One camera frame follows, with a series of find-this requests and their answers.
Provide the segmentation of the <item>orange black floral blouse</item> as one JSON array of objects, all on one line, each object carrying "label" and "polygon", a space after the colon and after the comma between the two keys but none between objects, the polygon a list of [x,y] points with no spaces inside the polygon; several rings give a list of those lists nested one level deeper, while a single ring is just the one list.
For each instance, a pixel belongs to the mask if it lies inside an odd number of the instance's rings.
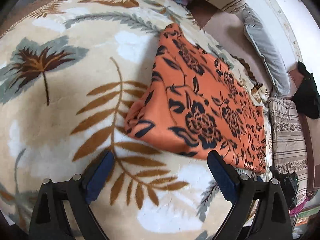
[{"label": "orange black floral blouse", "polygon": [[176,24],[160,35],[150,85],[131,106],[125,131],[160,150],[197,159],[216,151],[230,165],[266,171],[263,108]]}]

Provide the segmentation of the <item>striped floral large pillow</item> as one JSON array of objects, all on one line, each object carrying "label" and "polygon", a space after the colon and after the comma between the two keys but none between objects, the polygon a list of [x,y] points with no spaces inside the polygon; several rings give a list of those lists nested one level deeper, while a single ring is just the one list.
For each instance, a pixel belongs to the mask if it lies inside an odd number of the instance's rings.
[{"label": "striped floral large pillow", "polygon": [[296,172],[297,204],[306,199],[308,179],[306,143],[295,103],[275,97],[268,98],[272,131],[273,163],[279,173]]}]

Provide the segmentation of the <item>pink upholstered headboard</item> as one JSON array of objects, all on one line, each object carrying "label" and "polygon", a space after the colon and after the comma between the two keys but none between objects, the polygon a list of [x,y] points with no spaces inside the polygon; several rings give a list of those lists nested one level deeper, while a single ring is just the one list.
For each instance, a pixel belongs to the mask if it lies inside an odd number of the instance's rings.
[{"label": "pink upholstered headboard", "polygon": [[[289,72],[296,89],[300,86],[303,76],[295,68]],[[319,190],[319,118],[311,119],[299,113],[298,116],[302,124],[307,153],[307,192]]]}]

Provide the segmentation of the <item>grey pillow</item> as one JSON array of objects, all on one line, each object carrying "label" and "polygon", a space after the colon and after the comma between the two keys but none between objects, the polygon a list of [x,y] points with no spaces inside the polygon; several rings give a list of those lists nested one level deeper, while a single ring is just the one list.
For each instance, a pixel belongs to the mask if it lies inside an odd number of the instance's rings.
[{"label": "grey pillow", "polygon": [[291,90],[290,78],[283,58],[263,21],[256,12],[246,5],[241,12],[244,23],[244,34],[261,58],[272,83],[272,95],[288,96]]}]

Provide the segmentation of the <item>pink bed sheet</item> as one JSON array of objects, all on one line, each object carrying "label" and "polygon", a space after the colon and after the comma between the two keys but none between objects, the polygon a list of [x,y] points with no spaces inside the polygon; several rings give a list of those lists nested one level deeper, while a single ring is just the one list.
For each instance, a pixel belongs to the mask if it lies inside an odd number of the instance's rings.
[{"label": "pink bed sheet", "polygon": [[244,24],[240,18],[203,0],[193,0],[187,8],[199,25],[215,38],[223,49],[250,67],[255,79],[264,85],[258,91],[269,96],[272,83],[261,58],[244,35]]}]

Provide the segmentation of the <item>cream leaf pattern blanket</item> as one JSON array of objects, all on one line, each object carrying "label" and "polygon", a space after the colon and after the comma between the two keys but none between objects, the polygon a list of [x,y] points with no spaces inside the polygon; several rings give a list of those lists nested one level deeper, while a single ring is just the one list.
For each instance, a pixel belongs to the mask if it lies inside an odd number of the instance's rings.
[{"label": "cream leaf pattern blanket", "polygon": [[153,76],[159,34],[185,37],[226,63],[257,106],[244,66],[171,0],[53,0],[1,33],[1,211],[29,230],[44,178],[64,181],[104,150],[115,166],[91,208],[110,239],[207,239],[231,208],[204,160],[125,134]]}]

